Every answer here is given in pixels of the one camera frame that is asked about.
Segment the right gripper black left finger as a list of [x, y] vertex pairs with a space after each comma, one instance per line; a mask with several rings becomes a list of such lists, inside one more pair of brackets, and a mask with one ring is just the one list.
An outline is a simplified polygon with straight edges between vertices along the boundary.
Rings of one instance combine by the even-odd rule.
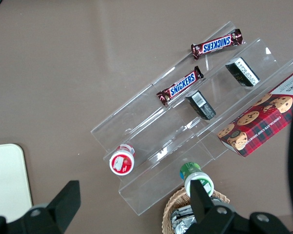
[[79, 181], [71, 180], [46, 206], [33, 207], [10, 223], [0, 216], [0, 234], [63, 234], [80, 205]]

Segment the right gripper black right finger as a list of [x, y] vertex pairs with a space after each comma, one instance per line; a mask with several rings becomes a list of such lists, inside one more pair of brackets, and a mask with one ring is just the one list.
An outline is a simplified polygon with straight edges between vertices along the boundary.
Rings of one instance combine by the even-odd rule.
[[254, 212], [248, 219], [223, 205], [215, 205], [198, 180], [191, 181], [191, 207], [196, 219], [188, 234], [289, 234], [276, 216]]

